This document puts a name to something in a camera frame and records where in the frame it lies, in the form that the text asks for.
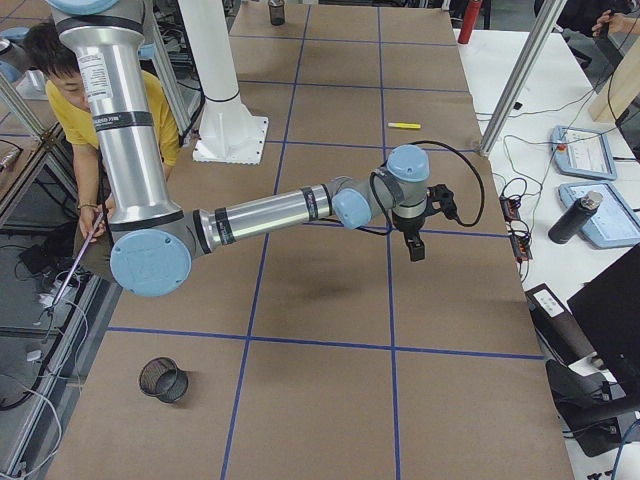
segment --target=yellow marker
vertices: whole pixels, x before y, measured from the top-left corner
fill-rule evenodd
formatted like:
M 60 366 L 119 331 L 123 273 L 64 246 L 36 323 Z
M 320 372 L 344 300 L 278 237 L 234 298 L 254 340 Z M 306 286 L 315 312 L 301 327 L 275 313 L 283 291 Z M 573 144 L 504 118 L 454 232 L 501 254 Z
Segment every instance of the yellow marker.
M 389 128 L 402 128 L 405 130 L 420 130 L 422 125 L 419 123 L 398 123 L 398 122 L 389 122 L 387 123 Z

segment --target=blue joint cap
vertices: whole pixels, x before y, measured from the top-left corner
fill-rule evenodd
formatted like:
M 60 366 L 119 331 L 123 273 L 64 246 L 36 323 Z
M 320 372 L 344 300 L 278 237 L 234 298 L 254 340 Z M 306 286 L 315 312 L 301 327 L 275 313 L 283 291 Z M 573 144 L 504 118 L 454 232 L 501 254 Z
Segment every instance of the blue joint cap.
M 155 54 L 156 45 L 154 43 L 143 45 L 138 49 L 138 58 L 140 60 L 151 60 Z
M 342 224 L 351 230 L 366 225 L 371 220 L 371 207 L 367 199 L 353 188 L 338 192 L 333 197 L 332 204 Z
M 22 76 L 22 73 L 13 65 L 0 61 L 0 75 L 4 76 L 9 83 L 13 83 Z
M 12 27 L 7 28 L 0 32 L 0 37 L 4 37 L 7 40 L 11 40 L 12 42 L 17 42 L 19 40 L 24 39 L 29 32 L 29 28 L 27 27 Z
M 429 156 L 416 145 L 401 145 L 389 155 L 387 168 L 399 180 L 423 182 L 429 178 Z
M 191 271 L 191 255 L 182 241 L 161 230 L 136 230 L 118 239 L 111 251 L 111 272 L 130 292 L 159 297 L 178 288 Z
M 120 0 L 47 0 L 53 8 L 69 15 L 95 15 L 110 9 Z

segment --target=blue cable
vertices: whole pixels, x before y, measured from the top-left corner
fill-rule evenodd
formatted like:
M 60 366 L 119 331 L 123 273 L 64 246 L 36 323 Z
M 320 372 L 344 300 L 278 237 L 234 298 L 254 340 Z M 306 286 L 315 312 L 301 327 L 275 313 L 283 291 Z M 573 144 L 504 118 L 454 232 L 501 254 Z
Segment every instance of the blue cable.
M 618 448 L 618 453 L 616 454 L 616 461 L 613 462 L 613 470 L 611 470 L 611 480 L 616 480 L 616 473 L 618 471 L 618 463 L 620 462 L 620 456 L 622 455 L 622 449 L 624 448 L 625 443 L 627 443 L 627 437 L 629 435 L 631 435 L 631 431 L 640 425 L 640 419 L 636 420 L 635 422 L 633 422 L 631 425 L 629 425 L 629 428 L 627 428 L 627 431 L 624 432 L 624 435 L 622 436 L 622 440 L 620 441 L 620 448 Z

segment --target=black monitor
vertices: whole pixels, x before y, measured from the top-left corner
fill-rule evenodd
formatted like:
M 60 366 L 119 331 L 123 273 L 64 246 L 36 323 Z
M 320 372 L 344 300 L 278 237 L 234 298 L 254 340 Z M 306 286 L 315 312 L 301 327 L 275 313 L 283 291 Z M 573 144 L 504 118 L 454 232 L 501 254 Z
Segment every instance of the black monitor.
M 567 302 L 627 395 L 640 392 L 640 244 Z

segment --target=yellow object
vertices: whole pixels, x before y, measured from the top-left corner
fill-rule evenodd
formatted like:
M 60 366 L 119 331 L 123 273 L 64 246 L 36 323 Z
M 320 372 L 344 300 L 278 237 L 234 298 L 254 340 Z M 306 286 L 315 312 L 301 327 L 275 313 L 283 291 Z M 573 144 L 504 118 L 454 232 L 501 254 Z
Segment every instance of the yellow object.
M 147 90 L 149 110 L 153 117 L 153 128 L 158 138 L 162 161 L 166 165 L 175 166 L 180 149 L 176 121 L 164 96 L 160 80 L 148 72 L 142 72 L 142 76 Z M 71 105 L 53 83 L 47 82 L 46 90 L 49 104 L 60 125 L 62 125 L 69 143 L 76 145 L 89 144 L 97 149 L 98 136 L 95 128 L 93 128 L 91 113 Z
M 399 122 L 389 122 L 387 124 L 390 128 L 402 128 L 404 130 L 420 130 L 422 125 L 419 123 L 399 123 Z

